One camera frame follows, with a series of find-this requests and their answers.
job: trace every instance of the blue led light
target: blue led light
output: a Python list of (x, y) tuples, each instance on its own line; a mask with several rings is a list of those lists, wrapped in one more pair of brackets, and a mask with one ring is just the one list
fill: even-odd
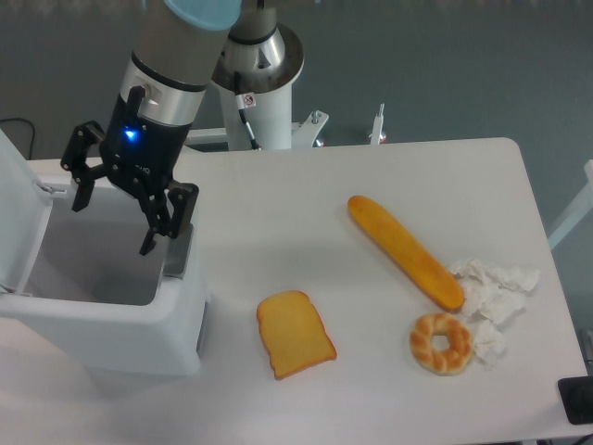
[(123, 132), (130, 142), (134, 142), (138, 139), (138, 130), (124, 130)]

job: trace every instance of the white table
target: white table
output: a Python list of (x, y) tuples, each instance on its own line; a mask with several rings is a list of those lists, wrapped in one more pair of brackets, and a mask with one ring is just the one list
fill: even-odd
[[(438, 445), (593, 431), (571, 426), (561, 406), (557, 380), (586, 371), (512, 141), (195, 153), (176, 175), (201, 189), (214, 296), (202, 368), (186, 378), (89, 370), (0, 320), (2, 443)], [(390, 209), (444, 263), (473, 256), (543, 272), (494, 370), (473, 360), (442, 377), (414, 361), (410, 326), (437, 307), (348, 218), (355, 194)], [(277, 382), (255, 310), (292, 288), (311, 297), (338, 358)]]

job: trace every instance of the toast slice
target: toast slice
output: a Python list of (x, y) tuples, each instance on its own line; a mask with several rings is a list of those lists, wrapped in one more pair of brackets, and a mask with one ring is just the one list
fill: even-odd
[(267, 297), (258, 305), (257, 316), (276, 380), (337, 357), (321, 317), (303, 292)]

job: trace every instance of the donut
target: donut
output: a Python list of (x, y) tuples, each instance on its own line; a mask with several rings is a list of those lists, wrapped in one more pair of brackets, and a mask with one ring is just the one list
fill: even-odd
[[(436, 350), (433, 336), (447, 336), (449, 347)], [(410, 349), (424, 368), (437, 375), (455, 375), (472, 358), (472, 334), (465, 325), (448, 313), (427, 313), (418, 320), (410, 333)]]

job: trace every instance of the warning sticker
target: warning sticker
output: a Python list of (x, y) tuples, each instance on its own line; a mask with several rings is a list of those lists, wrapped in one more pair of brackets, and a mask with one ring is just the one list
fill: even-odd
[(236, 96), (239, 109), (253, 108), (256, 106), (256, 95), (254, 93), (244, 93)]

